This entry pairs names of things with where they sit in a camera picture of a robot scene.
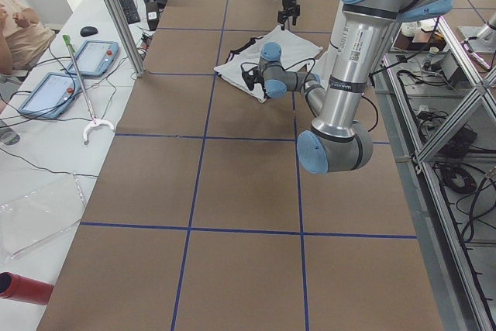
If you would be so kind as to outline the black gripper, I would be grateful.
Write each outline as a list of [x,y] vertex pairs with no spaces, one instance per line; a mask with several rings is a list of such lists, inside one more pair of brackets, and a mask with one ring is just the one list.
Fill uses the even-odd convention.
[[268,95],[265,88],[265,80],[262,76],[258,76],[255,78],[255,98],[268,99]]
[[277,22],[282,23],[281,29],[289,29],[289,19],[292,25],[297,25],[298,17],[300,16],[300,5],[297,0],[282,0],[283,9],[277,14]]

